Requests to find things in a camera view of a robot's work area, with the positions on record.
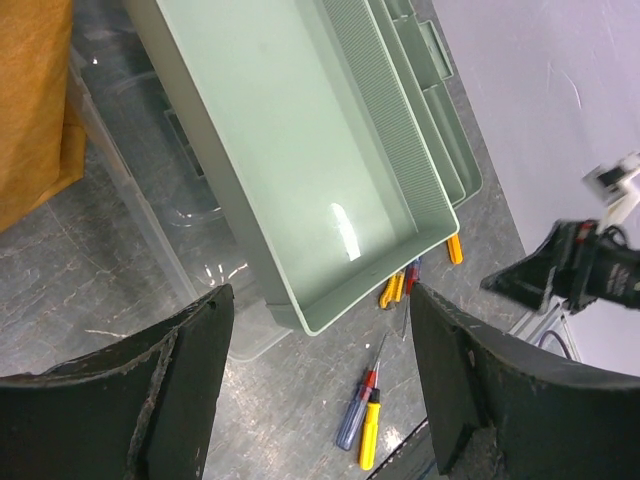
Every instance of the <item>blue screwdriver handle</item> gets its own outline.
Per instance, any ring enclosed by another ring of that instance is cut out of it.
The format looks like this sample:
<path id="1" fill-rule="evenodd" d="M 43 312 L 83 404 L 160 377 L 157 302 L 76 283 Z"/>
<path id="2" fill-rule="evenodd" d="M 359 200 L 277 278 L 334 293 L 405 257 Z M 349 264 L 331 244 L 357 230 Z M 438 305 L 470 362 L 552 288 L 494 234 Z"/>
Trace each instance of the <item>blue screwdriver handle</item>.
<path id="1" fill-rule="evenodd" d="M 338 431 L 338 438 L 336 439 L 336 445 L 345 451 L 351 450 L 353 446 L 353 440 L 356 438 L 358 428 L 364 421 L 364 416 L 367 413 L 367 402 L 371 395 L 371 387 L 362 385 L 356 396 L 351 400 L 347 414 L 342 420 L 340 430 Z"/>

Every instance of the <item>orange cloth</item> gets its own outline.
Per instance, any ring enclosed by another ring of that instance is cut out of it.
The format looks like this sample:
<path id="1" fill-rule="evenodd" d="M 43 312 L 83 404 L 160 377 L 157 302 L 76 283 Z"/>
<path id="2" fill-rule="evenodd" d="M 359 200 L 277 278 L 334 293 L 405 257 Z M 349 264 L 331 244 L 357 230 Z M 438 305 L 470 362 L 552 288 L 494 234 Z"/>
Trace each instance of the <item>orange cloth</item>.
<path id="1" fill-rule="evenodd" d="M 71 0 L 0 1 L 0 232 L 82 178 L 67 105 Z"/>

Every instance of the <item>scratched surface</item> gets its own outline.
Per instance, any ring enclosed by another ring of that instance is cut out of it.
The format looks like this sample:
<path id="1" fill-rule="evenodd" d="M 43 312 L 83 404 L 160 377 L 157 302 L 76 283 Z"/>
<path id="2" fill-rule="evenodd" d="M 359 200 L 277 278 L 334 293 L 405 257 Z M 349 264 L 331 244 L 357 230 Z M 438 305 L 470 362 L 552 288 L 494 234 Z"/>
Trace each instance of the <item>scratched surface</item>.
<path id="1" fill-rule="evenodd" d="M 430 4 L 420 5 L 433 18 Z M 470 313 L 507 329 L 521 312 L 478 290 L 480 279 L 523 255 L 485 144 L 457 77 L 451 93 L 484 176 L 458 211 L 465 263 L 440 246 L 422 280 Z M 151 325 L 177 299 L 118 199 L 102 153 L 90 146 L 85 178 L 0 234 L 0 374 L 42 372 Z M 322 335 L 293 334 L 251 363 L 228 362 L 206 479 L 364 479 L 357 452 L 334 438 L 355 383 L 399 312 L 363 299 Z M 382 354 L 377 464 L 426 412 L 413 340 L 391 336 Z"/>

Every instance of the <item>gray surface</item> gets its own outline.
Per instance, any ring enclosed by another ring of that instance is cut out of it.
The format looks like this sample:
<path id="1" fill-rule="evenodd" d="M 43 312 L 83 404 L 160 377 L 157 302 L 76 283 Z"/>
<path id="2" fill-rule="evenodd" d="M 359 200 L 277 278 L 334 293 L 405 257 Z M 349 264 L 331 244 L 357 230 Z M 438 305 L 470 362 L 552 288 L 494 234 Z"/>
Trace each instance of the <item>gray surface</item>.
<path id="1" fill-rule="evenodd" d="M 507 329 L 521 312 L 478 285 L 523 250 L 459 80 L 450 87 L 485 185 L 458 212 L 465 263 L 453 266 L 446 247 L 439 246 L 425 257 L 422 280 Z M 175 309 L 175 296 L 117 199 L 99 155 L 90 147 L 85 179 L 0 235 L 3 375 L 41 372 Z M 378 310 L 371 295 L 318 337 L 292 334 L 254 362 L 229 362 L 205 478 L 366 478 L 357 449 L 345 453 L 333 442 L 377 343 L 401 324 L 399 312 Z M 396 336 L 387 340 L 381 368 L 377 463 L 425 416 L 410 333 L 404 343 Z"/>
<path id="2" fill-rule="evenodd" d="M 640 148 L 636 0 L 437 0 L 527 252 L 558 218 L 598 218 L 581 178 Z M 624 225 L 640 241 L 640 210 Z M 640 375 L 640 322 L 597 302 L 570 317 L 585 363 Z"/>

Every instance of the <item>blue screwdriver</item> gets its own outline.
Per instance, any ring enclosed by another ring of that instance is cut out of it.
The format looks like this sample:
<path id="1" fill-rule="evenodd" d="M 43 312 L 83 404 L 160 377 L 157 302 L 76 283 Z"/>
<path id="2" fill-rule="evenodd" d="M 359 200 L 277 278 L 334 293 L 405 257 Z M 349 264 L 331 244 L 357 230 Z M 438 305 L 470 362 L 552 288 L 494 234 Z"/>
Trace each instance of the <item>blue screwdriver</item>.
<path id="1" fill-rule="evenodd" d="M 380 370 L 380 353 L 382 352 L 382 347 L 386 339 L 387 334 L 385 333 L 384 337 L 382 337 L 378 354 L 373 362 L 373 368 L 367 372 L 362 385 L 360 385 L 355 397 L 351 400 L 347 414 L 344 416 L 342 424 L 340 425 L 336 445 L 347 452 L 351 450 L 353 441 L 356 438 L 356 433 L 358 433 L 358 429 L 364 421 L 369 397 L 376 386 L 376 379 L 378 377 L 378 371 Z"/>

